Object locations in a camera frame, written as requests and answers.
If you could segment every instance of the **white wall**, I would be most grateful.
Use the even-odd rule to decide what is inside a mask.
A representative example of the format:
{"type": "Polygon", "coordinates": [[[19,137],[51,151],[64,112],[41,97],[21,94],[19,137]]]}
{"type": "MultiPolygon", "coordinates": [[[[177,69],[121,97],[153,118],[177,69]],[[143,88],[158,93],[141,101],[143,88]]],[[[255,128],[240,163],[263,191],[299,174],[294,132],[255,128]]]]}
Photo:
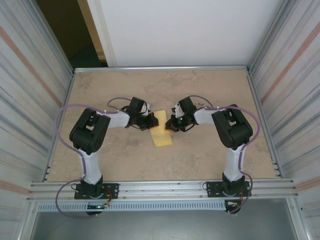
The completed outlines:
{"type": "Polygon", "coordinates": [[[283,0],[88,0],[111,67],[247,65],[283,0]]]}

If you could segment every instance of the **beige tabletop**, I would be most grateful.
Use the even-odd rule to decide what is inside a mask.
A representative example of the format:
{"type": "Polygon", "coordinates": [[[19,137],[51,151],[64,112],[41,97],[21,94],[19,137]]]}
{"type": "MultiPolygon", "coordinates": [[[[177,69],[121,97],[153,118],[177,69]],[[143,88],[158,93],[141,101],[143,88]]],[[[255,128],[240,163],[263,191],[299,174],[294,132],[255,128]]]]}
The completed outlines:
{"type": "MultiPolygon", "coordinates": [[[[153,104],[154,111],[171,108],[188,95],[201,95],[217,107],[237,104],[257,110],[243,70],[225,71],[140,71],[86,72],[75,75],[69,104],[87,104],[101,110],[114,97],[138,97],[153,104]]],[[[202,99],[192,98],[197,107],[206,106],[202,99]]],[[[119,108],[128,104],[117,100],[119,108]]],[[[69,133],[83,108],[69,108],[63,120],[61,136],[69,133]]],[[[244,114],[253,128],[255,121],[244,114]]],[[[221,179],[226,166],[226,148],[213,125],[196,125],[188,132],[171,133],[172,145],[155,146],[149,130],[111,128],[99,150],[100,170],[105,181],[170,181],[221,179]]],[[[244,171],[253,178],[275,178],[263,131],[247,147],[244,171]]],[[[48,181],[71,181],[81,176],[79,156],[58,142],[48,181]]]]}

